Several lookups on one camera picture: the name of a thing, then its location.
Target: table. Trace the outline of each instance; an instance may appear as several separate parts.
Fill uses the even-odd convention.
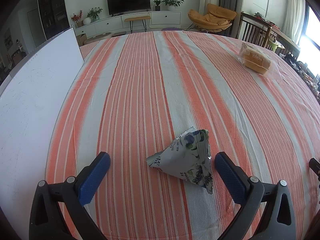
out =
[[[134,22],[134,21],[142,20],[143,28],[144,28],[144,31],[146,32],[146,31],[147,31],[146,20],[150,20],[150,19],[151,19],[151,17],[150,17],[149,15],[146,15],[146,16],[140,16],[140,17],[127,18],[127,19],[125,19],[124,21],[125,21],[125,22],[130,22],[130,31],[131,31],[131,33],[132,33],[133,22]]]
[[[247,21],[247,19],[254,21],[255,24]],[[243,36],[239,37],[243,22],[245,23],[245,31]],[[259,37],[257,37],[261,32],[264,34],[264,39],[262,41]],[[281,52],[282,54],[287,54],[288,52],[290,52],[296,58],[299,56],[299,46],[295,44],[289,37],[287,37],[280,30],[273,27],[271,24],[263,20],[260,20],[250,14],[241,13],[240,24],[236,36],[237,38],[265,48],[268,44],[268,37],[270,34],[276,36],[277,41],[280,41],[284,45],[285,49]]]
[[[209,195],[145,161],[191,126],[209,130],[212,161],[223,150],[264,183],[287,181],[303,239],[319,209],[318,180],[306,164],[320,158],[320,106],[287,63],[260,47],[279,70],[264,77],[236,60],[242,41],[197,32],[93,44],[83,46],[91,52],[52,132],[45,179],[62,182],[109,153],[112,165],[86,207],[107,239],[217,239],[227,228],[237,209],[215,170]]]

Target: red flowers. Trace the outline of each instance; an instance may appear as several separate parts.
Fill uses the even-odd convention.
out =
[[[71,17],[71,20],[73,20],[74,22],[81,22],[81,18],[82,18],[82,10],[80,10],[79,15],[73,14],[73,16]]]

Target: metal screw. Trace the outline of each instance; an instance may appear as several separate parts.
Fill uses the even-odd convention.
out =
[[[76,180],[76,178],[73,177],[73,176],[70,176],[70,177],[67,178],[67,182],[68,182],[68,183],[72,183],[72,182],[74,182],[75,180]]]
[[[45,184],[45,181],[44,181],[44,180],[41,180],[41,181],[39,181],[38,186],[39,186],[39,187],[42,187],[42,186],[44,186],[44,184]]]
[[[256,176],[250,177],[250,180],[251,180],[253,183],[257,183],[257,182],[259,181],[259,179],[258,179]]]
[[[282,186],[284,186],[284,187],[287,186],[287,182],[286,182],[285,180],[283,180],[283,179],[280,181],[280,184],[281,184]]]

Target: wooden bench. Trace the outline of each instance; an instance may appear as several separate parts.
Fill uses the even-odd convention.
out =
[[[134,21],[142,20],[143,28],[144,28],[144,31],[146,32],[146,31],[147,31],[146,20],[150,20],[150,19],[151,19],[151,17],[150,17],[149,15],[147,15],[147,16],[139,16],[139,17],[127,18],[127,19],[125,19],[124,21],[125,21],[125,22],[130,22],[130,31],[131,31],[131,33],[132,33],[133,22],[134,22]]]
[[[111,37],[112,37],[112,33],[105,33],[105,34],[96,35],[93,38],[89,38],[89,39],[85,40],[84,45],[87,45],[87,44],[95,42],[95,41],[102,41],[105,39],[109,39]]]

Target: bread loaf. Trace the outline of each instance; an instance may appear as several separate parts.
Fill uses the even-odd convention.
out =
[[[246,43],[242,44],[240,56],[243,58],[246,67],[262,75],[270,68],[271,60],[264,53]]]

